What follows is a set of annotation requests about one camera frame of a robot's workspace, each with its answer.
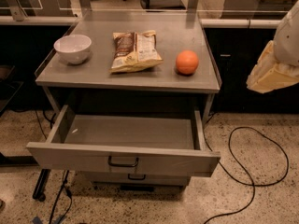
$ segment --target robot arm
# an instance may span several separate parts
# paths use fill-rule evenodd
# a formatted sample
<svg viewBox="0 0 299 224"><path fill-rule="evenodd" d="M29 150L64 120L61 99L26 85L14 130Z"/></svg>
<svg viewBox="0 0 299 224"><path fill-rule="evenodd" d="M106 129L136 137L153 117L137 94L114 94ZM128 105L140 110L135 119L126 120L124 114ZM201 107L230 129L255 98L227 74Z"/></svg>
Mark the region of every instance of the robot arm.
<svg viewBox="0 0 299 224"><path fill-rule="evenodd" d="M248 89L259 93L299 82L299 1L278 25L273 41L264 48L248 80Z"/></svg>

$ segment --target floor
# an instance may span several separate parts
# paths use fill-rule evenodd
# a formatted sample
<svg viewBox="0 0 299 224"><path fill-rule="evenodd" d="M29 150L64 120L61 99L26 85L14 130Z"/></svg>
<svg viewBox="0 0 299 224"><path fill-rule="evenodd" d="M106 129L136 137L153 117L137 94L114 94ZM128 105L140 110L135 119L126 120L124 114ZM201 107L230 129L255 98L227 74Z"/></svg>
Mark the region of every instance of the floor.
<svg viewBox="0 0 299 224"><path fill-rule="evenodd" d="M92 6L97 9L110 4L110 7L120 8L123 3L127 7L130 3L137 7L138 2L97 0L92 1ZM222 3L223 0L201 0L199 6L214 6L218 10ZM207 15L218 16L217 12ZM49 119L53 112L47 110L45 114ZM45 141L42 131L47 136L50 123L41 110L6 110L0 117L1 153L30 155L26 145ZM63 223L299 223L299 115L216 113L205 127L205 135L210 147L221 153L223 167L234 178L250 184L246 171L230 153L231 138L231 150L248 170L254 184L266 187L242 185L228 176L220 165L212 177L193 177L185 189L156 187L153 192L124 191L118 185L94 189L83 173L71 171L66 185L72 193L72 205ZM51 171L44 202L32 198L39 174L38 166L0 168L0 199L5 202L0 209L1 224L49 223L64 172ZM58 223L58 217L65 213L69 204L63 192L52 223Z"/></svg>

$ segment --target open drawer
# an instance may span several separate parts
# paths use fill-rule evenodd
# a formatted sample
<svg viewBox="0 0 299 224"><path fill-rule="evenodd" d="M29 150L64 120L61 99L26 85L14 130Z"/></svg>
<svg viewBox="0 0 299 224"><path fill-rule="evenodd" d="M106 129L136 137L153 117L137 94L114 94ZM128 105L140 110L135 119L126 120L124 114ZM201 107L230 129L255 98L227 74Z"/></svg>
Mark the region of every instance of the open drawer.
<svg viewBox="0 0 299 224"><path fill-rule="evenodd" d="M47 141L27 148L44 169L131 175L211 176L221 157L206 150L198 110L94 115L65 105Z"/></svg>

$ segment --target orange fruit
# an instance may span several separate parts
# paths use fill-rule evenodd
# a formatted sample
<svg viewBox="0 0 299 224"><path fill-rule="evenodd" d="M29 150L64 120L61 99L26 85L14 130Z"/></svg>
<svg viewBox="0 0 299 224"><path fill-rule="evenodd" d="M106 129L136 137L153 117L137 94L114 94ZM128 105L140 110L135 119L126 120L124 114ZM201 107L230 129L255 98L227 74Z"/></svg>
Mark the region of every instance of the orange fruit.
<svg viewBox="0 0 299 224"><path fill-rule="evenodd" d="M183 75L193 74L198 64L197 54L192 50L183 50L176 58L176 68Z"/></svg>

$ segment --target white bowl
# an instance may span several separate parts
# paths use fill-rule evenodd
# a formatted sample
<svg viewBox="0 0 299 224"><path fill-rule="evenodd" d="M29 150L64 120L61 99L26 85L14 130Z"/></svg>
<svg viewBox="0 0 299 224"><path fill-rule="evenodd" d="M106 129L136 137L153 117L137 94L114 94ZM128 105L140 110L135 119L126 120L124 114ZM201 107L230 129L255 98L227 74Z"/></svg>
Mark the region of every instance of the white bowl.
<svg viewBox="0 0 299 224"><path fill-rule="evenodd" d="M69 63L83 63L91 53L92 41L86 35L66 35L54 43L57 53Z"/></svg>

